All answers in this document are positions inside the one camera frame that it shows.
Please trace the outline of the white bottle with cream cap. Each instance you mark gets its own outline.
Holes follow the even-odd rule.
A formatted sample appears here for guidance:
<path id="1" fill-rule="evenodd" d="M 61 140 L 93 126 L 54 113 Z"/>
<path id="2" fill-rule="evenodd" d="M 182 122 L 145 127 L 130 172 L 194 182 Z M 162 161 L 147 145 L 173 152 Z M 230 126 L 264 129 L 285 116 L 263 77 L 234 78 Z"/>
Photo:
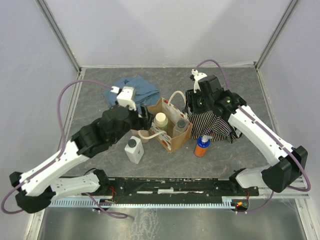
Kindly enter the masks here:
<path id="1" fill-rule="evenodd" d="M 158 112 L 153 120 L 156 127 L 161 131 L 168 131 L 168 118 L 163 112 Z"/>

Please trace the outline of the blue denim cloth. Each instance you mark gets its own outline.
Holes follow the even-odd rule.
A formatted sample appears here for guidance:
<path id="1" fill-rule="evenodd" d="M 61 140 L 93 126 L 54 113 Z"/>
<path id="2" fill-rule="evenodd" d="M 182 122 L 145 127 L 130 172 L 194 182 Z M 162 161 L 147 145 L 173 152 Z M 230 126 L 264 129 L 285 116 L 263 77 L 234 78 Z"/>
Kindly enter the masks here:
<path id="1" fill-rule="evenodd" d="M 136 91 L 135 104 L 137 108 L 140 108 L 141 104 L 147 107 L 156 105 L 161 98 L 157 87 L 139 75 L 137 77 L 124 77 L 116 81 L 112 86 L 120 89 L 123 87 L 133 87 Z"/>

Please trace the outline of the white bottle with grey cap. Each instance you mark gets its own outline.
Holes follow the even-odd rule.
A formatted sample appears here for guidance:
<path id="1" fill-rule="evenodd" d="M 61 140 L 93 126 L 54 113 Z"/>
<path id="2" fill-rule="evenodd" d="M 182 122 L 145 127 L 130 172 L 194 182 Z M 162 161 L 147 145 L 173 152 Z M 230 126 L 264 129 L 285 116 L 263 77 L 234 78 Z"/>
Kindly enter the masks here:
<path id="1" fill-rule="evenodd" d="M 141 142 L 141 139 L 138 137 L 132 136 L 128 140 L 128 142 L 124 148 L 124 151 L 125 151 L 128 159 L 132 163 L 138 164 L 144 155 L 144 148 L 143 148 L 143 144 Z"/>

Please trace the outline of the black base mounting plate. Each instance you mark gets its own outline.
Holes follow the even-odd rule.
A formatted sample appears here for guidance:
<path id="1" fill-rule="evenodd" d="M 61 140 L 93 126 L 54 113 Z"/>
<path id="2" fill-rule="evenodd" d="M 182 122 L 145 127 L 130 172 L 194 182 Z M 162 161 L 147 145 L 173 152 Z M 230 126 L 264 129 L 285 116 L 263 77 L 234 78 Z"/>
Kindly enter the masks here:
<path id="1" fill-rule="evenodd" d="M 115 202 L 125 196 L 141 195 L 208 195 L 215 197 L 256 197 L 256 186 L 242 188 L 235 179 L 228 178 L 109 178 L 109 185 L 96 190 L 94 197 L 115 197 Z"/>

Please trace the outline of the beige pump lotion bottle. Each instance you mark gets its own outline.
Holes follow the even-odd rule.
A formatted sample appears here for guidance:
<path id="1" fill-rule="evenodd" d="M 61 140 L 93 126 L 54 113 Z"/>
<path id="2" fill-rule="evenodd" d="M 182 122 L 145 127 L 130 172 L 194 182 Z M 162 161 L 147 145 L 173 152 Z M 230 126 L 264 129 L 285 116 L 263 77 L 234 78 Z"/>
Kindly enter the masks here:
<path id="1" fill-rule="evenodd" d="M 146 139 L 147 137 L 149 137 L 149 132 L 147 130 L 131 130 L 131 134 L 136 137 L 139 138 L 141 140 L 141 142 L 147 143 L 149 141 L 149 139 Z"/>

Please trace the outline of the orange bottle with blue cap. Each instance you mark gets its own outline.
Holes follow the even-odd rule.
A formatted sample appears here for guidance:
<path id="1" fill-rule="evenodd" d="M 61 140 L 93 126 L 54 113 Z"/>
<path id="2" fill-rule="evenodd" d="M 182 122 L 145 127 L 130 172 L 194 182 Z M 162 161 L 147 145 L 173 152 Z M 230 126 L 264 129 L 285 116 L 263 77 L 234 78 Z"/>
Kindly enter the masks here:
<path id="1" fill-rule="evenodd" d="M 206 154 L 212 139 L 213 139 L 212 136 L 208 136 L 208 135 L 200 136 L 196 142 L 194 155 L 197 157 L 203 157 Z"/>

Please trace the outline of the clear bottle with grey cap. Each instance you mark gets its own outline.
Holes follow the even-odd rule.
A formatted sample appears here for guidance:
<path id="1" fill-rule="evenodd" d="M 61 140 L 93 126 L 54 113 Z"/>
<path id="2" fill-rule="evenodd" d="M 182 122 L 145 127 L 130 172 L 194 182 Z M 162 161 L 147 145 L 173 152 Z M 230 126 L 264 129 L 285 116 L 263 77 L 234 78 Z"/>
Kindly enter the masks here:
<path id="1" fill-rule="evenodd" d="M 172 136 L 176 138 L 182 135 L 188 129 L 188 126 L 189 126 L 189 122 L 186 119 L 184 118 L 179 119 L 173 127 Z"/>

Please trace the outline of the watermelon print canvas bag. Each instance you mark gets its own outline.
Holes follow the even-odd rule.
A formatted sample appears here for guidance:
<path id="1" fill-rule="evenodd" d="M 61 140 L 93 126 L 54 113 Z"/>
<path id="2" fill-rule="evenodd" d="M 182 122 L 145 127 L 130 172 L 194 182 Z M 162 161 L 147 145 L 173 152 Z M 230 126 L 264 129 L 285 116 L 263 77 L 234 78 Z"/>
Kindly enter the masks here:
<path id="1" fill-rule="evenodd" d="M 157 113 L 164 113 L 168 118 L 167 132 L 160 130 L 156 127 L 154 120 L 152 121 L 149 129 L 150 135 L 146 139 L 157 139 L 158 142 L 168 151 L 172 153 L 180 148 L 191 137 L 193 124 L 188 120 L 188 115 L 180 111 L 172 104 L 173 98 L 181 95 L 183 102 L 186 102 L 185 94 L 182 91 L 175 91 L 168 100 L 161 97 L 155 105 L 149 106 L 148 111 L 156 116 Z M 173 128 L 178 120 L 186 119 L 189 123 L 187 130 L 178 137 L 173 137 Z"/>

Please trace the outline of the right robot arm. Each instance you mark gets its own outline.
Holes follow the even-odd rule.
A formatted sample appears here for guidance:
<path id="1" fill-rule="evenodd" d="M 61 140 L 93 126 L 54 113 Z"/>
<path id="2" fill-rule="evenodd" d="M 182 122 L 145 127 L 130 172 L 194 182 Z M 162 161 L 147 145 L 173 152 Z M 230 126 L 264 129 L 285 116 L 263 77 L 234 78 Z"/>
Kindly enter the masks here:
<path id="1" fill-rule="evenodd" d="M 212 111 L 246 136 L 267 161 L 263 167 L 239 170 L 228 184 L 233 195 L 239 196 L 250 187 L 281 193 L 306 175 L 308 152 L 303 146 L 294 147 L 274 133 L 241 96 L 225 90 L 215 75 L 192 70 L 190 79 L 194 85 L 185 92 L 187 110 L 192 114 Z"/>

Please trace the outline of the black white striped cloth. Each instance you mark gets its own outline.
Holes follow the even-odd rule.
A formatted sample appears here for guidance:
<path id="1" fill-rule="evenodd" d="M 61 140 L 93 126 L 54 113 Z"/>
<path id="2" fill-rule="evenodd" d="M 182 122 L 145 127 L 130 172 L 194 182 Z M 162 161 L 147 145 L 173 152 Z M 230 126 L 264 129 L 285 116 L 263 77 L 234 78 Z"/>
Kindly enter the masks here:
<path id="1" fill-rule="evenodd" d="M 187 119 L 193 124 L 191 130 L 193 139 L 206 135 L 212 137 L 213 142 L 226 140 L 232 144 L 243 135 L 240 130 L 231 126 L 212 111 L 188 114 Z"/>

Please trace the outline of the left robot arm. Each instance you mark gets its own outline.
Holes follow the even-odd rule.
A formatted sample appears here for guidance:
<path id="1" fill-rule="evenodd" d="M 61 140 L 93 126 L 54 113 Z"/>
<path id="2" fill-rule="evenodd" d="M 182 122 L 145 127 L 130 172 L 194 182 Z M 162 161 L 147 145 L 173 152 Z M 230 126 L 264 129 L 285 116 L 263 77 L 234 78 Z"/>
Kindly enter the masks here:
<path id="1" fill-rule="evenodd" d="M 96 193 L 106 195 L 111 182 L 103 170 L 80 177 L 63 175 L 97 154 L 108 150 L 130 130 L 149 130 L 154 116 L 146 105 L 141 113 L 120 105 L 104 111 L 100 118 L 83 126 L 55 153 L 39 166 L 28 172 L 13 172 L 9 179 L 18 193 L 17 205 L 29 214 L 37 213 L 52 202 L 72 195 Z"/>

